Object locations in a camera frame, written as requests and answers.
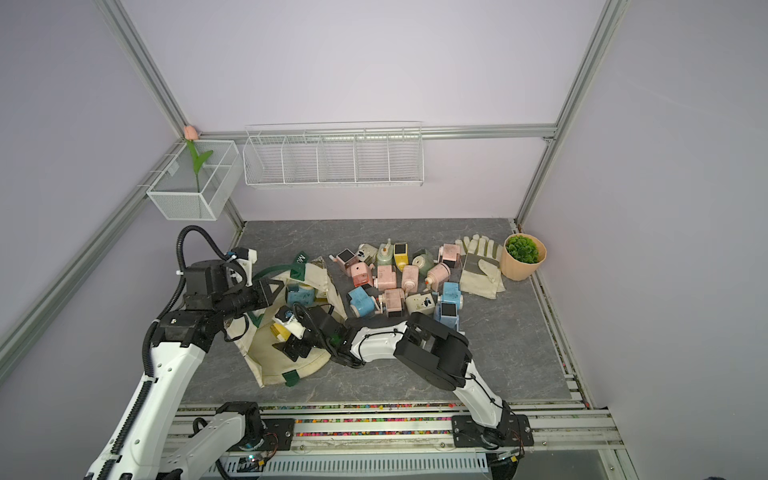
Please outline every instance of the white wire basket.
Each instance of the white wire basket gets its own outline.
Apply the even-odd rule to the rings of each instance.
[[[199,154],[214,151],[198,174],[199,190],[186,145],[147,190],[168,220],[216,220],[243,174],[234,141],[198,140],[194,144]]]
[[[274,187],[421,185],[419,124],[330,128],[328,124],[246,127],[246,184]]]

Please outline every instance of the potted plant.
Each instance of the potted plant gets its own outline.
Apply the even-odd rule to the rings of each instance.
[[[544,244],[532,235],[513,233],[504,242],[502,261],[499,266],[510,280],[525,280],[547,258]]]

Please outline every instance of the wall-mounted basket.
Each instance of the wall-mounted basket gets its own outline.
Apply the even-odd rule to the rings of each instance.
[[[194,144],[198,153],[214,151],[200,169],[200,191],[186,146],[147,191],[168,220],[216,220],[243,174],[240,152],[232,140],[198,140]]]
[[[421,185],[419,124],[329,128],[312,124],[247,127],[245,181],[254,188]]]

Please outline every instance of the metal bracket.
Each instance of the metal bracket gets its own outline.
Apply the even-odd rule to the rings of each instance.
[[[271,452],[275,449],[275,443],[277,443],[277,451],[290,450],[290,444],[293,441],[293,426],[296,424],[295,419],[262,419],[264,421],[264,441],[259,445],[256,450],[259,452]],[[233,447],[230,452],[242,452],[243,450]]]
[[[507,435],[502,441],[502,447],[515,447],[520,445],[533,446],[533,433],[531,424],[526,415],[512,415],[508,420],[511,425],[509,429],[518,435]],[[471,415],[454,415],[451,418],[451,427],[453,428],[453,444],[456,447],[482,447],[487,448],[487,443],[481,438],[483,427],[472,421]]]

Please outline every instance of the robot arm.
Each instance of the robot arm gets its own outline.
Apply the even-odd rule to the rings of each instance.
[[[348,319],[342,326],[321,306],[294,305],[282,307],[275,320],[293,333],[288,342],[275,347],[294,360],[313,346],[329,350],[334,362],[355,368],[373,360],[397,359],[430,384],[454,392],[482,428],[480,438],[489,448],[502,445],[511,435],[509,416],[514,414],[480,376],[469,341],[423,313],[407,319],[385,315]]]
[[[214,337],[224,331],[226,321],[271,305],[284,286],[275,280],[251,278],[248,263],[256,259],[252,250],[225,256],[214,248],[220,260],[187,268],[180,249],[190,229],[204,232],[190,226],[180,233],[177,256],[184,280],[147,333],[143,345],[145,374],[109,443],[88,469],[86,480],[196,480],[233,445],[263,448],[265,437],[271,435],[265,432],[255,402],[228,402],[186,445],[161,459],[184,391]],[[204,236],[215,247],[206,233]],[[169,311],[184,283],[185,310]],[[479,437],[489,449],[516,435],[509,420],[514,414],[479,375],[468,340],[461,333],[421,313],[407,319],[383,315],[350,319],[345,325],[331,313],[321,306],[282,307],[275,320],[292,335],[275,347],[294,361],[306,357],[313,347],[324,348],[331,360],[353,368],[377,359],[398,359],[432,385],[453,391],[469,409],[480,429]]]

